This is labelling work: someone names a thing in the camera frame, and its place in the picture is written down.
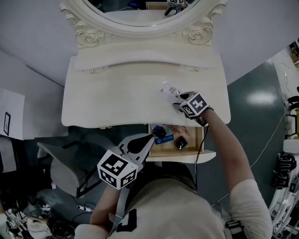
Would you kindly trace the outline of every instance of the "beige t-shirt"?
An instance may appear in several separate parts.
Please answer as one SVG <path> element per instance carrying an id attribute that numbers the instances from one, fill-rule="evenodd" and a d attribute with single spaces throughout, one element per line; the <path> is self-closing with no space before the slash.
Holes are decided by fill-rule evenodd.
<path id="1" fill-rule="evenodd" d="M 232 219 L 247 227 L 254 239 L 270 239 L 271 218 L 254 180 L 236 185 L 230 194 Z M 75 239 L 225 239 L 225 222 L 210 204 L 175 179 L 147 184 L 111 233 L 79 225 Z"/>

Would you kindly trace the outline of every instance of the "picture frame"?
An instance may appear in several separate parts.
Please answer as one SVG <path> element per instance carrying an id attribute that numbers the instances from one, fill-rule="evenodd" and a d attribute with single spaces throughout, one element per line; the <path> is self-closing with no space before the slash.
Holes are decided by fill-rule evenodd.
<path id="1" fill-rule="evenodd" d="M 9 136 L 10 117 L 10 114 L 5 112 L 3 131 L 4 133 L 6 133 L 7 136 Z"/>

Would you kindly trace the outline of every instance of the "grey wall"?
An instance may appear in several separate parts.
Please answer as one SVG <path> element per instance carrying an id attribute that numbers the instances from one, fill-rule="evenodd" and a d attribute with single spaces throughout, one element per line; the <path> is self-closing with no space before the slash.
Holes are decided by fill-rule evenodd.
<path id="1" fill-rule="evenodd" d="M 74 29 L 59 12 L 61 0 L 0 0 L 0 49 L 40 74 L 65 83 L 77 54 Z M 299 37 L 297 0 L 228 0 L 215 23 L 228 84 Z"/>

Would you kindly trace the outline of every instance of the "chair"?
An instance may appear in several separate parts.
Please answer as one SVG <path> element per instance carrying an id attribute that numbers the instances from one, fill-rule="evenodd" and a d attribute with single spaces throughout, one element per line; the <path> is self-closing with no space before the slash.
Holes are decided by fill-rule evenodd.
<path id="1" fill-rule="evenodd" d="M 78 144 L 78 142 L 75 141 L 61 148 L 50 144 L 37 143 L 40 148 L 39 155 L 43 153 L 41 151 L 48 153 L 48 155 L 38 159 L 38 167 L 41 166 L 43 160 L 52 156 L 53 160 L 50 166 L 52 181 L 61 190 L 79 198 L 100 184 L 101 180 L 87 188 L 87 182 L 94 172 L 97 171 L 97 167 L 91 172 L 86 173 L 75 164 L 73 156 L 70 151 L 67 150 L 67 148 L 75 144 Z"/>

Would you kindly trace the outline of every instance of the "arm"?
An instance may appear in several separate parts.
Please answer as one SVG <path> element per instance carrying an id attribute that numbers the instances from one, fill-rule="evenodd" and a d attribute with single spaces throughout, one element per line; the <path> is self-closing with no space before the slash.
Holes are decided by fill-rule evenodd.
<path id="1" fill-rule="evenodd" d="M 90 224 L 103 228 L 107 232 L 112 229 L 109 213 L 115 214 L 121 191 L 107 185 L 102 197 L 96 205 L 91 217 Z"/>
<path id="2" fill-rule="evenodd" d="M 247 156 L 230 129 L 211 109 L 205 110 L 201 115 L 208 122 L 216 147 L 220 151 L 229 191 L 246 179 L 254 179 Z"/>

